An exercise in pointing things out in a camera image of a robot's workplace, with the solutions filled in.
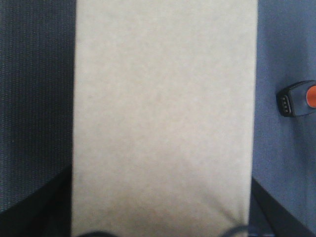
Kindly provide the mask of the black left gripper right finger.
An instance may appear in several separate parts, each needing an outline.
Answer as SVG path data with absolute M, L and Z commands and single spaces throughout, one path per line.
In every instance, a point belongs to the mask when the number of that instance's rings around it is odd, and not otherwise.
M 256 179 L 251 180 L 251 194 L 258 203 L 266 224 L 276 237 L 314 237 L 315 234 L 304 226 L 275 200 Z

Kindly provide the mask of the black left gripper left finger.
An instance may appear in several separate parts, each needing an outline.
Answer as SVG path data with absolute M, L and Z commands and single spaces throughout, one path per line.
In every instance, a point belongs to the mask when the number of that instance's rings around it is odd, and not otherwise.
M 2 212 L 0 214 L 0 235 L 2 237 L 18 236 L 32 219 L 44 209 L 61 184 L 68 177 L 71 177 L 71 174 L 72 166 L 69 165 L 43 187 Z

